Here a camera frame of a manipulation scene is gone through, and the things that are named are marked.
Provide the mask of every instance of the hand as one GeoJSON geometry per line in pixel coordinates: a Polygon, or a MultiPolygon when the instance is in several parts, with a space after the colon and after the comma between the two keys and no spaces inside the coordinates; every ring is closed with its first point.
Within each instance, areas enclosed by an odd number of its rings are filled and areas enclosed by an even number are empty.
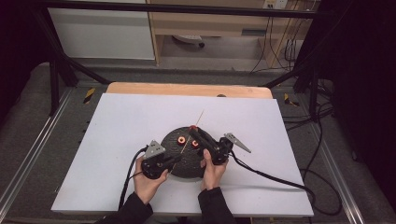
{"type": "Polygon", "coordinates": [[[201,190],[213,189],[219,186],[222,175],[225,172],[228,160],[222,165],[214,165],[212,157],[207,149],[204,149],[204,159],[201,160],[201,167],[206,166],[204,179],[202,180],[201,190]]]}
{"type": "Polygon", "coordinates": [[[168,175],[168,169],[165,169],[158,179],[149,179],[142,173],[142,160],[140,157],[134,165],[134,192],[144,204],[148,204],[154,197],[158,187],[163,183],[168,175]]]}

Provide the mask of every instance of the black circular base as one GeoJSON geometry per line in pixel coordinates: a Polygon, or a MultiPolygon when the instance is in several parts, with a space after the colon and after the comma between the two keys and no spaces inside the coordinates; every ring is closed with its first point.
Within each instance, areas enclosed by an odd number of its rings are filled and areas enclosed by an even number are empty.
{"type": "Polygon", "coordinates": [[[178,162],[171,174],[181,178],[196,178],[202,177],[204,174],[204,169],[201,168],[202,157],[197,155],[199,149],[192,148],[191,142],[192,138],[189,139],[189,127],[182,127],[173,130],[168,135],[165,136],[161,142],[161,146],[166,148],[165,157],[172,156],[175,157],[180,155],[183,146],[177,143],[177,139],[180,136],[186,138],[186,147],[183,150],[183,158],[178,162]]]}

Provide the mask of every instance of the black sleeve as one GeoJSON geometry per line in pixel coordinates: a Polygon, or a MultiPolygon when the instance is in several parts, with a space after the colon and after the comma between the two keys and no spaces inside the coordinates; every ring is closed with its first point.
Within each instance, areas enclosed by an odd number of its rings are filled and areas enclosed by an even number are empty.
{"type": "Polygon", "coordinates": [[[198,195],[198,201],[204,224],[236,224],[235,218],[233,218],[233,214],[228,209],[220,188],[204,189],[198,195]]]}
{"type": "Polygon", "coordinates": [[[128,197],[120,211],[98,220],[97,224],[134,223],[141,224],[152,215],[151,206],[144,205],[139,197],[133,193],[128,197]]]}

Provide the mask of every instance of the white table surface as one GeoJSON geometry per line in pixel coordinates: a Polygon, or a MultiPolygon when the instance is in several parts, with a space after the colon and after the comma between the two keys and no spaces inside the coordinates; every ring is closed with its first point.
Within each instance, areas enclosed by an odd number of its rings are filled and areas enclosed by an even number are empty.
{"type": "MultiPolygon", "coordinates": [[[[134,154],[151,140],[195,124],[219,140],[233,133],[252,150],[234,146],[253,169],[303,184],[276,100],[203,96],[105,93],[51,208],[64,214],[117,211],[134,154]]],[[[313,216],[301,189],[266,179],[230,158],[221,179],[226,202],[236,217],[313,216]]],[[[133,192],[131,180],[126,194],[133,192]]],[[[155,215],[200,215],[200,180],[169,176],[150,202],[155,215]]]]}

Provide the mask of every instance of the gray floor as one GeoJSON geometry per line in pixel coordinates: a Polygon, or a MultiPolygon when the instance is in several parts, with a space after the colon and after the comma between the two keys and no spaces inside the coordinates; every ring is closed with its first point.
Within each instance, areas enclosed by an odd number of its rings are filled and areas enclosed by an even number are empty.
{"type": "MultiPolygon", "coordinates": [[[[104,68],[99,65],[92,70],[117,81],[239,84],[247,86],[263,84],[282,73],[282,71],[248,73],[252,66],[257,63],[261,54],[260,50],[257,50],[257,43],[254,40],[218,37],[210,37],[209,39],[204,49],[195,49],[198,47],[180,44],[172,38],[167,38],[163,53],[164,60],[160,66],[137,66],[137,69],[131,69],[104,68]],[[235,43],[233,49],[227,47],[232,46],[233,42],[235,43]],[[173,60],[174,58],[185,58],[185,60],[178,61],[178,59],[173,60]],[[194,63],[198,58],[201,58],[200,66],[194,63]]],[[[98,216],[65,216],[50,211],[56,197],[54,191],[62,185],[68,167],[78,150],[78,141],[82,140],[83,130],[88,127],[87,121],[91,119],[101,92],[106,90],[106,86],[98,86],[82,74],[78,74],[78,76],[83,80],[83,85],[73,89],[70,102],[7,213],[7,222],[11,223],[12,219],[22,217],[29,219],[27,221],[26,219],[18,219],[18,221],[25,220],[29,223],[32,223],[33,220],[36,220],[37,223],[55,223],[55,220],[61,220],[61,223],[65,223],[66,220],[71,220],[71,223],[81,223],[82,220],[99,218],[98,216]],[[92,85],[97,87],[96,92],[90,103],[84,105],[82,101],[92,85]]],[[[290,97],[295,97],[290,88],[292,82],[291,79],[281,87],[273,89],[274,97],[278,100],[283,116],[304,115],[300,106],[284,104],[285,92],[290,93],[290,97]]],[[[6,191],[8,183],[23,162],[30,146],[44,126],[49,111],[49,73],[47,67],[41,66],[33,72],[21,99],[12,108],[0,130],[1,193],[6,191]]],[[[351,159],[351,151],[337,119],[332,117],[324,119],[323,132],[366,223],[396,223],[395,213],[374,182],[367,167],[363,163],[351,159]]],[[[289,138],[299,167],[305,167],[318,143],[311,127],[305,125],[292,130],[289,132],[289,138]]],[[[329,173],[320,155],[315,159],[312,169],[330,180],[329,173]]],[[[306,185],[318,195],[318,207],[326,211],[336,208],[336,198],[321,181],[309,176],[306,185]]],[[[315,212],[312,220],[314,223],[349,223],[345,212],[335,217],[315,212]]],[[[275,217],[271,220],[269,217],[254,218],[254,223],[307,222],[306,218],[275,217]]]]}

